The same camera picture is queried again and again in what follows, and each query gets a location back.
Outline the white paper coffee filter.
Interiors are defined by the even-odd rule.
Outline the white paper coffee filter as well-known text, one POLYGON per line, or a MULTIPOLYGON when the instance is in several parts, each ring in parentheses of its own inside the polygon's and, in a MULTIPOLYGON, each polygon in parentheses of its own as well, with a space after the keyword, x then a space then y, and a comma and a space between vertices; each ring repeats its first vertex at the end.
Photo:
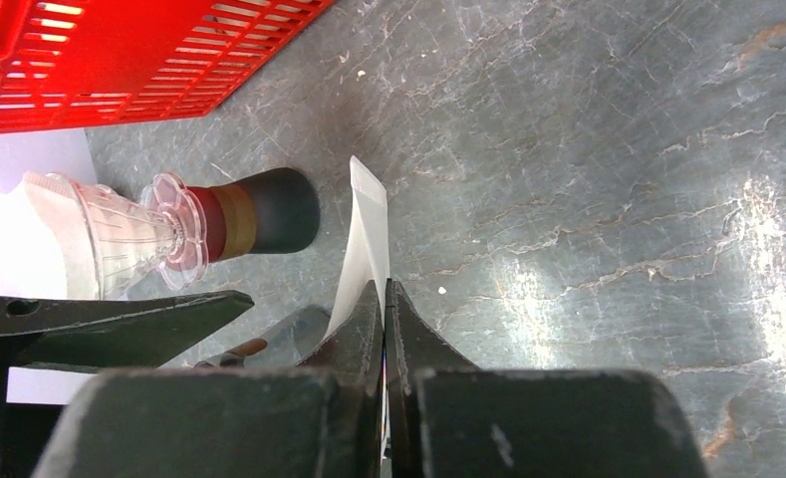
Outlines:
POLYGON ((0 296, 95 300, 102 296, 77 183, 27 171, 0 192, 0 296))
POLYGON ((325 335, 345 323, 368 283, 386 310, 391 277, 388 192, 356 156, 350 158, 352 214, 343 267, 325 335))

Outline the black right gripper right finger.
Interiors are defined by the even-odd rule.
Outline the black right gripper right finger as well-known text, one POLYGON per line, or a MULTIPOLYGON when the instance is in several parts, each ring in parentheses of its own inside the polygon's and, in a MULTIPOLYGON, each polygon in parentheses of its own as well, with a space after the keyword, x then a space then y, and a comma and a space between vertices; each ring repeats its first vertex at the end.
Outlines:
POLYGON ((386 291, 396 477, 703 477, 677 400, 624 368, 487 369, 386 291))

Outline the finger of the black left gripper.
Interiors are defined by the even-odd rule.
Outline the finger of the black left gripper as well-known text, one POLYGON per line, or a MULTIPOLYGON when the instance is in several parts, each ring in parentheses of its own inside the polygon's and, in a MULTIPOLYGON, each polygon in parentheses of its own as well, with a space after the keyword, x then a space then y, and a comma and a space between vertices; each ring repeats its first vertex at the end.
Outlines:
POLYGON ((0 365, 157 367, 253 305, 237 291, 146 301, 0 296, 0 365))

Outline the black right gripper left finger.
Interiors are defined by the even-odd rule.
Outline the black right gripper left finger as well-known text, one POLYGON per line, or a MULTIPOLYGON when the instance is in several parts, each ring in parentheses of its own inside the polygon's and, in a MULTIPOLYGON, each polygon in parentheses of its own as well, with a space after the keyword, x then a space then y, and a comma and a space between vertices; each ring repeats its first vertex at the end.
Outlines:
POLYGON ((376 477, 383 455, 378 287, 297 364, 122 368, 64 409, 37 477, 376 477))

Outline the clear glass coffee dripper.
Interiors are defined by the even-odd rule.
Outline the clear glass coffee dripper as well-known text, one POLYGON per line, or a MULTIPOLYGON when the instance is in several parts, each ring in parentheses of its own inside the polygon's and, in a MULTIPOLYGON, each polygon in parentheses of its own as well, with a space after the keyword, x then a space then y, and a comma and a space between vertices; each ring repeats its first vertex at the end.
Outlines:
POLYGON ((150 272, 172 290, 204 275, 202 206, 177 175, 156 175, 139 201, 63 174, 43 174, 38 184, 51 209, 45 221, 62 251, 70 298, 115 300, 150 272))

